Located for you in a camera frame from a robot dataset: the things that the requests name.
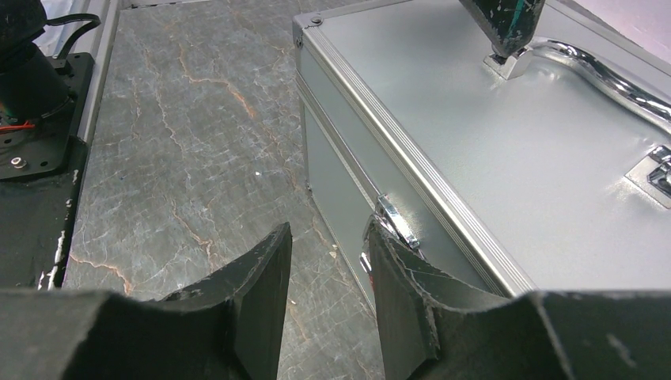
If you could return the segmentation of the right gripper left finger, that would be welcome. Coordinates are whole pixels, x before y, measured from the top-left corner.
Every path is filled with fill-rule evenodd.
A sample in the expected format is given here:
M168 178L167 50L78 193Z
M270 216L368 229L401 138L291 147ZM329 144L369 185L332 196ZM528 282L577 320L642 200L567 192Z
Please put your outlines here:
M274 379L289 223L161 300L111 291L1 293L4 379Z

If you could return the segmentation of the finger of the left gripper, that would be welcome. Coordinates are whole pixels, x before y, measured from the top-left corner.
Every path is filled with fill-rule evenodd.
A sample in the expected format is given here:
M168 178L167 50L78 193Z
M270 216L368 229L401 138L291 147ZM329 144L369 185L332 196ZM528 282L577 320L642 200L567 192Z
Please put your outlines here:
M532 40L545 0L460 0L486 37L493 52L503 58Z

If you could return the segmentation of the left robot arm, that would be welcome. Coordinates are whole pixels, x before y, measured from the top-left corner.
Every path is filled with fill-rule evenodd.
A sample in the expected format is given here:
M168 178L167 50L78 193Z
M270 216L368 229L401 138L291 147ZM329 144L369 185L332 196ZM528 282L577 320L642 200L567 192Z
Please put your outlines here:
M464 1L463 7L490 40L494 56L506 62L532 40L542 1ZM1 3L1 116L14 129L46 119L68 102L68 90L34 41L47 26L79 22L59 51L65 59L79 38L97 28L96 14L74 13L48 18L40 1Z

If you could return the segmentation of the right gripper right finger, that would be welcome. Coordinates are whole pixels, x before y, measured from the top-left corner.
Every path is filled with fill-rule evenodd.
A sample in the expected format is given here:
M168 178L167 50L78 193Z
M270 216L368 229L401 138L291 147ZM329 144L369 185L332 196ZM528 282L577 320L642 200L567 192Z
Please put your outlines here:
M504 298L367 226L388 379L667 379L667 291L531 291Z

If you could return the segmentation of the grey metal case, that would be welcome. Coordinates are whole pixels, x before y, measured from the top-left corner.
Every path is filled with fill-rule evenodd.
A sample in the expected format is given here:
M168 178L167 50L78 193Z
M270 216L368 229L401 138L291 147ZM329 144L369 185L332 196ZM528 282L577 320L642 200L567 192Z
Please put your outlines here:
M546 3L501 76L458 1L294 18L307 182L368 302L373 217L474 287L670 288L670 65Z

